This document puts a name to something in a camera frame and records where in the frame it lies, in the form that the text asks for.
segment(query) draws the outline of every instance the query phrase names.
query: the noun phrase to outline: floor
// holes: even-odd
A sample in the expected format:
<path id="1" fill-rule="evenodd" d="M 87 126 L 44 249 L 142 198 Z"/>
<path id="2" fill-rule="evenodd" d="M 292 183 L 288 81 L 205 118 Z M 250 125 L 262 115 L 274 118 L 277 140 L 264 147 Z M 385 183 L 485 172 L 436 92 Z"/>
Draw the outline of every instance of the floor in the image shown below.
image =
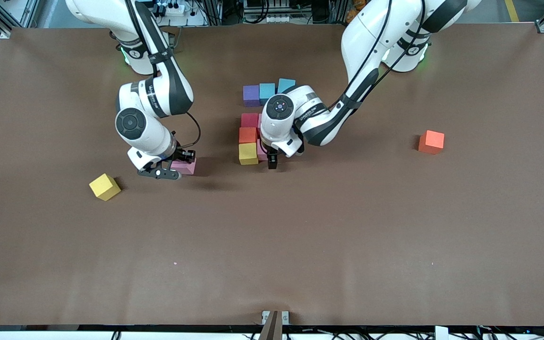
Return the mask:
<path id="1" fill-rule="evenodd" d="M 508 4 L 514 9 L 509 11 Z M 97 25 L 86 24 L 75 18 L 67 9 L 65 0 L 41 0 L 40 14 L 35 24 L 42 28 L 89 28 Z M 482 0 L 469 13 L 459 18 L 462 23 L 534 21 L 544 14 L 544 0 Z"/>

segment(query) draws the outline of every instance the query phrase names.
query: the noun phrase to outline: stack of blocks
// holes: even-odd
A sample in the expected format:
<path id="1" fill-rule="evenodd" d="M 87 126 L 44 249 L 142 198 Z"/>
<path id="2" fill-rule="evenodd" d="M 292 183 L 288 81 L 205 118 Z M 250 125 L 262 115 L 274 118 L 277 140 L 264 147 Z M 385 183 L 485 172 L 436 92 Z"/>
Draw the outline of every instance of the stack of blocks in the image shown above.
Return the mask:
<path id="1" fill-rule="evenodd" d="M 278 81 L 278 93 L 295 86 L 293 79 L 280 78 Z M 259 85 L 246 85 L 242 87 L 242 99 L 245 107 L 252 108 L 265 105 L 268 99 L 275 95 L 276 84 L 261 83 Z M 262 148 L 260 141 L 262 115 L 257 113 L 244 113 L 240 116 L 240 129 L 238 138 L 238 159 L 240 164 L 258 164 L 259 161 L 267 161 L 268 156 Z"/>
<path id="2" fill-rule="evenodd" d="M 238 137 L 238 159 L 241 165 L 258 164 L 257 158 L 257 128 L 259 114 L 244 113 L 240 115 L 240 129 Z"/>

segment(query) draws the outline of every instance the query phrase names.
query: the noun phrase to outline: red cube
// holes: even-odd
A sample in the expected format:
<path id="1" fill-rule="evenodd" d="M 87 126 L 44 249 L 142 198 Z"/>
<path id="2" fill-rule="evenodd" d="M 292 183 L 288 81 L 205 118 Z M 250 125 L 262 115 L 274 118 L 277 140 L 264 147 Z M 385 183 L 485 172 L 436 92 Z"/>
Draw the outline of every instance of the red cube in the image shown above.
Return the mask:
<path id="1" fill-rule="evenodd" d="M 244 113 L 240 115 L 240 127 L 242 128 L 258 128 L 257 120 L 259 114 L 257 113 Z"/>
<path id="2" fill-rule="evenodd" d="M 436 131 L 427 130 L 419 138 L 419 151 L 422 153 L 431 153 L 436 155 L 444 149 L 444 134 Z"/>
<path id="3" fill-rule="evenodd" d="M 239 129 L 238 144 L 257 142 L 257 129 L 255 127 L 241 127 Z"/>

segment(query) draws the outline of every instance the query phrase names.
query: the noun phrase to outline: yellow cube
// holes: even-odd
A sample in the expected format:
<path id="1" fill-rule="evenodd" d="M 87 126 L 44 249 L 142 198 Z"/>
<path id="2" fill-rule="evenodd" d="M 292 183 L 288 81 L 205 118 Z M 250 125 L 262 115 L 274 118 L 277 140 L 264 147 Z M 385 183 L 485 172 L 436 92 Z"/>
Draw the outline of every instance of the yellow cube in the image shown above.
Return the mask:
<path id="1" fill-rule="evenodd" d="M 93 195 L 103 201 L 108 201 L 121 192 L 119 185 L 117 185 L 115 180 L 107 174 L 103 174 L 93 180 L 93 182 L 89 183 L 89 187 L 91 187 Z"/>
<path id="2" fill-rule="evenodd" d="M 240 162 L 240 165 L 258 164 L 259 161 L 257 160 L 257 144 L 238 144 L 238 161 Z"/>

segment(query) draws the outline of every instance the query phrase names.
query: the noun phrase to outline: light blue cube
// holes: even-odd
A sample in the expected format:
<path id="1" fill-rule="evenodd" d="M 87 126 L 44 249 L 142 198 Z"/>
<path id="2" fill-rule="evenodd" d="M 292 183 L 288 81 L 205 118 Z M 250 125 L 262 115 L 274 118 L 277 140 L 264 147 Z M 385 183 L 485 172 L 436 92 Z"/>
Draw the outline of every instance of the light blue cube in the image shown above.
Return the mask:
<path id="1" fill-rule="evenodd" d="M 291 86 L 295 86 L 296 82 L 293 79 L 280 78 L 278 80 L 278 93 L 283 93 Z"/>
<path id="2" fill-rule="evenodd" d="M 263 83 L 259 84 L 259 103 L 266 104 L 268 99 L 276 94 L 276 84 Z"/>

